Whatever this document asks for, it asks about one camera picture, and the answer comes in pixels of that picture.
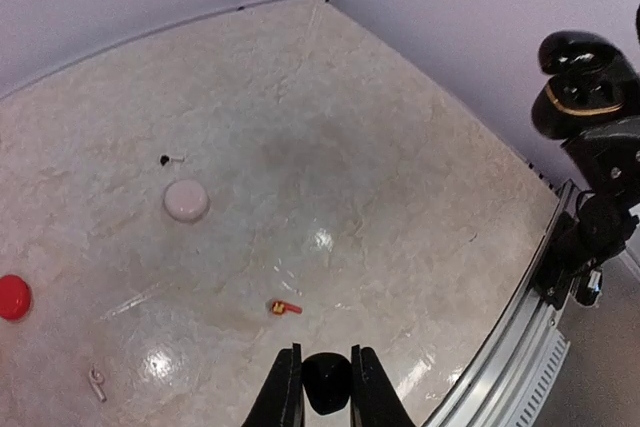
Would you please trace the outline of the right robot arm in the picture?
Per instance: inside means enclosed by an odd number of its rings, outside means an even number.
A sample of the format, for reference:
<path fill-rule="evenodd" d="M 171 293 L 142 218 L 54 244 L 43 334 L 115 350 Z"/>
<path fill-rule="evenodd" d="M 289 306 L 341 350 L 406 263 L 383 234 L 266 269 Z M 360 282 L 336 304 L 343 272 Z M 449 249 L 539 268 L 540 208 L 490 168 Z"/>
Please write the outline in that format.
<path fill-rule="evenodd" d="M 557 310 L 569 293 L 584 306 L 595 303 L 601 265 L 625 249 L 639 225 L 631 213 L 639 204 L 639 118 L 588 128 L 561 147 L 589 188 L 573 211 L 560 214 L 535 269 L 536 291 Z"/>

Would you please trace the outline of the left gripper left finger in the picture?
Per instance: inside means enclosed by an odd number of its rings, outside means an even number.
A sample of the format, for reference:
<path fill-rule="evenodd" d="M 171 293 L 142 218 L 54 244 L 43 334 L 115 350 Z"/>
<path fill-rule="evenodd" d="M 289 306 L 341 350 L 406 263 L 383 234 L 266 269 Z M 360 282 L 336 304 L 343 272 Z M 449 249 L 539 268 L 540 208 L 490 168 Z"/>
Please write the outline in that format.
<path fill-rule="evenodd" d="M 281 349 L 242 427 L 302 427 L 305 421 L 301 346 Z"/>

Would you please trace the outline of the black earbud charging case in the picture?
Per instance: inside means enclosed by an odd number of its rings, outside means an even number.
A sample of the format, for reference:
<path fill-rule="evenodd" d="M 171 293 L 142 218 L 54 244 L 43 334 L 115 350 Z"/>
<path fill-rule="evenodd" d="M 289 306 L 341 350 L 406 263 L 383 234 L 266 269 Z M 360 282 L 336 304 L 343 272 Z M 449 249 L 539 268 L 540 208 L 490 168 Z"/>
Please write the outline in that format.
<path fill-rule="evenodd" d="M 531 118 L 551 140 L 639 114 L 639 74 L 606 38 L 584 31 L 558 31 L 540 44 L 538 62 L 547 82 Z"/>

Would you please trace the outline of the black earbud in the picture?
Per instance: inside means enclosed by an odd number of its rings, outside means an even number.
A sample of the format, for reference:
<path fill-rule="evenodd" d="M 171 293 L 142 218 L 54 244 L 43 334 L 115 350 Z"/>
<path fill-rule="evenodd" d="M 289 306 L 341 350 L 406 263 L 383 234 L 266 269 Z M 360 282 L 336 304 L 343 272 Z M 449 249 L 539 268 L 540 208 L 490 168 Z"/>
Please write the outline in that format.
<path fill-rule="evenodd" d="M 339 353 L 313 354 L 302 363 L 302 382 L 311 408 L 318 415 L 336 413 L 351 397 L 351 363 Z"/>

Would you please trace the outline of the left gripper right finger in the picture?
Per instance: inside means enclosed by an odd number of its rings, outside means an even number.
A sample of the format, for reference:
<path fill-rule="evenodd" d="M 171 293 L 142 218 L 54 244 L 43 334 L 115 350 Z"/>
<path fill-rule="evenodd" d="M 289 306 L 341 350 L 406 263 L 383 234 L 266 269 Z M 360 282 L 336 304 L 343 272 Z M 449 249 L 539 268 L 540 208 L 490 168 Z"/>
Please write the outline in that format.
<path fill-rule="evenodd" d="M 371 347 L 351 348 L 350 423 L 355 427 L 414 427 Z"/>

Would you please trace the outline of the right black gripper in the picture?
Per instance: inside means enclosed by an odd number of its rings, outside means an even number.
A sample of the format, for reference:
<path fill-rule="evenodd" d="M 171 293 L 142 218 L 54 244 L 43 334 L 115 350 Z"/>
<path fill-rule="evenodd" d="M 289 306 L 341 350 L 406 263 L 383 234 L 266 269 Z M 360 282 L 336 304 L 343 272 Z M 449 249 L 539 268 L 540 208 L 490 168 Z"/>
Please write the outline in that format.
<path fill-rule="evenodd" d="M 594 193 L 620 207 L 639 204 L 638 116 L 586 129 L 561 147 Z"/>

